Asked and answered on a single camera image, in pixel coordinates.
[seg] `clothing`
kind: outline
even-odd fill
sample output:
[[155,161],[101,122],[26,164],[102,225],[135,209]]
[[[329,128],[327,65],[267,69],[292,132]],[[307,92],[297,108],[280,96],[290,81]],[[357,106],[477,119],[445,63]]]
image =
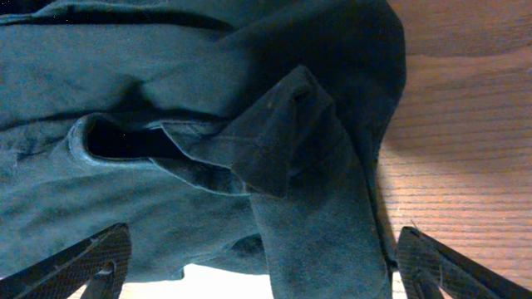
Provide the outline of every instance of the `clothing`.
[[389,298],[384,1],[55,1],[0,16],[0,277],[127,223],[128,282],[190,263],[275,298]]

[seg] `black metal frame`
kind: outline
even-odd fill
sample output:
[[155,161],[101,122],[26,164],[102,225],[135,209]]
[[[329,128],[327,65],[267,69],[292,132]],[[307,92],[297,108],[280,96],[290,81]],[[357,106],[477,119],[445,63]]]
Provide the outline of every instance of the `black metal frame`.
[[118,223],[0,280],[0,298],[68,298],[90,281],[82,299],[118,299],[130,256],[128,227]]
[[439,288],[453,298],[532,298],[532,292],[416,228],[402,229],[397,264],[409,299],[442,299]]
[[[68,298],[87,281],[82,299],[118,299],[127,275],[131,241],[115,224],[0,281],[0,298]],[[482,267],[416,228],[404,227],[397,264],[409,299],[532,299],[532,292]]]

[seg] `wooden floor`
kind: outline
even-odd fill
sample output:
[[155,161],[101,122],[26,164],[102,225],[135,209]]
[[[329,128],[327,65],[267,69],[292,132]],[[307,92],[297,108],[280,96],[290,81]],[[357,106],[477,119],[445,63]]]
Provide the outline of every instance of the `wooden floor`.
[[389,2],[408,83],[382,147],[381,217],[532,289],[532,1]]

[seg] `wood grain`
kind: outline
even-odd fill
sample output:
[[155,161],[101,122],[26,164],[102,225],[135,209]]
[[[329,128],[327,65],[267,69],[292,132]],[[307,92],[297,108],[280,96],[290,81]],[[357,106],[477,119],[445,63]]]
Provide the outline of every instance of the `wood grain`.
[[[380,215],[532,289],[532,2],[391,0],[408,80]],[[394,298],[405,293],[394,276]]]

